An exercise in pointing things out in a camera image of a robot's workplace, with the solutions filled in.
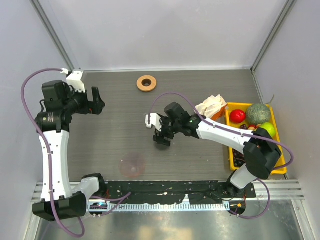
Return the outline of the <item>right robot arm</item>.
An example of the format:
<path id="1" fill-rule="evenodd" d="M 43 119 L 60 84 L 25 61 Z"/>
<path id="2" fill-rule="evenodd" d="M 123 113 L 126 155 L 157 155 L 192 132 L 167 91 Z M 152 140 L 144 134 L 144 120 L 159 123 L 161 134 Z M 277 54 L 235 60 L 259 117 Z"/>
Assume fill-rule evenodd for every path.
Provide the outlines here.
<path id="1" fill-rule="evenodd" d="M 245 187 L 256 179 L 266 180 L 271 175 L 282 152 L 269 133 L 259 128 L 256 131 L 239 129 L 218 123 L 199 113 L 190 115 L 176 102 L 164 109 L 165 115 L 149 113 L 146 127 L 155 128 L 153 140 L 170 146 L 176 134 L 213 141 L 241 153 L 244 164 L 227 179 L 226 192 L 238 197 Z"/>

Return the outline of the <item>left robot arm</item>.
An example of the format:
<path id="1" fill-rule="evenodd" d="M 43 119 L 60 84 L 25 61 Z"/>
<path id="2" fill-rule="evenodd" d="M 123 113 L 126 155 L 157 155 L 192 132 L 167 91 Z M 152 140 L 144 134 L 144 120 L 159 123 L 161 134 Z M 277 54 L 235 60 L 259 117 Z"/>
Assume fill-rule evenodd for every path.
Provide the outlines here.
<path id="1" fill-rule="evenodd" d="M 99 173 L 84 176 L 80 183 L 71 187 L 68 170 L 68 142 L 70 124 L 74 114 L 102 113 L 106 104 L 99 89 L 92 87 L 93 100 L 87 91 L 54 80 L 42 85 L 41 112 L 35 118 L 43 153 L 43 187 L 40 201 L 33 204 L 34 215 L 53 222 L 83 217 L 91 196 L 102 199 L 107 193 L 104 178 Z"/>

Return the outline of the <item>white coffee filter stack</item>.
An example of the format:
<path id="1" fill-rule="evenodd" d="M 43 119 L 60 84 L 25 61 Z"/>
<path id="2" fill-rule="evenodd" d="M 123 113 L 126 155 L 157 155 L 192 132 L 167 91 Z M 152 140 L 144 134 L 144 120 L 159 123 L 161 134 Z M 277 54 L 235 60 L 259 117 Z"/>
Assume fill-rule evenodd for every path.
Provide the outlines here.
<path id="1" fill-rule="evenodd" d="M 197 111 L 207 117 L 211 118 L 215 113 L 217 113 L 227 102 L 219 94 L 217 96 L 210 96 L 204 102 L 198 104 L 195 108 Z"/>

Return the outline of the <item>red apple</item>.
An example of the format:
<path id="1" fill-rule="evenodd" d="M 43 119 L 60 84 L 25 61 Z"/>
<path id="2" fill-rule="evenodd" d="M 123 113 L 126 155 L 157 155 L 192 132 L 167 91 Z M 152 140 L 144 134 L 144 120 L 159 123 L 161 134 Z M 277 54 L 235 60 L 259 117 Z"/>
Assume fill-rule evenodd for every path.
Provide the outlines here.
<path id="1" fill-rule="evenodd" d="M 233 123 L 240 124 L 245 121 L 246 113 L 241 109 L 235 109 L 230 113 L 229 119 Z"/>

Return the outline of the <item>dark red grape bunch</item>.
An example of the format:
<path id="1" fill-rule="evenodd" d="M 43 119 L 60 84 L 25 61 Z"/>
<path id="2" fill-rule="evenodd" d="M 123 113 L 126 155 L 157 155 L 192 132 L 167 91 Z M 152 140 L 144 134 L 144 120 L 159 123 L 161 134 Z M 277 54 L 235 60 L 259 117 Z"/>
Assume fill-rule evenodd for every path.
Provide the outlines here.
<path id="1" fill-rule="evenodd" d="M 243 129 L 243 130 L 247 130 L 248 126 L 246 124 L 241 124 L 239 127 L 239 129 Z M 242 153 L 240 153 L 239 151 L 233 149 L 232 150 L 233 153 L 233 163 L 234 166 L 236 168 L 240 168 L 245 164 L 245 157 Z"/>

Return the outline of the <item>green netted melon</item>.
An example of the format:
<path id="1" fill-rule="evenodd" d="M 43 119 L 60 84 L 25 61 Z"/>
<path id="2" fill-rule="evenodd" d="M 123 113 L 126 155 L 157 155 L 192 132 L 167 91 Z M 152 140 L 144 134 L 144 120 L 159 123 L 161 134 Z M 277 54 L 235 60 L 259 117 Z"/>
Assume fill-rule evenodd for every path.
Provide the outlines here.
<path id="1" fill-rule="evenodd" d="M 252 104 L 246 110 L 246 120 L 252 125 L 259 125 L 269 122 L 271 116 L 270 109 L 261 103 Z"/>

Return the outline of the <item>green apple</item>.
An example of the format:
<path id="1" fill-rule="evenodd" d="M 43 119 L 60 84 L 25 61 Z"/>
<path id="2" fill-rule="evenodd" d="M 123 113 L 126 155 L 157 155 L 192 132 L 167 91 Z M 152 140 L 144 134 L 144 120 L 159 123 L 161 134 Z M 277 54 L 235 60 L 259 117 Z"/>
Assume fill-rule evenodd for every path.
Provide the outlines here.
<path id="1" fill-rule="evenodd" d="M 265 129 L 272 138 L 276 135 L 276 129 L 270 122 L 263 123 L 259 128 Z"/>

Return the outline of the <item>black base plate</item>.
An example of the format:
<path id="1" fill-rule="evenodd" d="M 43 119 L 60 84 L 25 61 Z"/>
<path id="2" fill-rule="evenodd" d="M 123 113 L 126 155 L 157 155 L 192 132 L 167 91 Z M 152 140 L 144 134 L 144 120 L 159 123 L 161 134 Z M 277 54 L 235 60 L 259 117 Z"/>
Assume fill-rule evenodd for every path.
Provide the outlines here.
<path id="1" fill-rule="evenodd" d="M 224 181 L 109 181 L 102 190 L 93 194 L 93 199 L 119 199 L 129 194 L 123 201 L 131 205 L 173 205 L 181 204 L 185 197 L 192 205 L 221 203 L 223 200 L 254 199 L 256 191 L 252 183 L 243 190 L 236 190 Z"/>

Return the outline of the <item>aluminium frame rail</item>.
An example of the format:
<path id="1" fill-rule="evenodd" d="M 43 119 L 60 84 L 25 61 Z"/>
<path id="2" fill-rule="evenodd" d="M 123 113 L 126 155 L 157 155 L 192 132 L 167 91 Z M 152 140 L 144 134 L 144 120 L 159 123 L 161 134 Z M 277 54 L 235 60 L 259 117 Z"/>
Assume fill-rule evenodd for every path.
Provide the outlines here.
<path id="1" fill-rule="evenodd" d="M 296 179 L 263 180 L 271 200 L 304 200 L 302 187 Z M 266 187 L 259 181 L 253 183 L 258 200 L 267 200 Z"/>

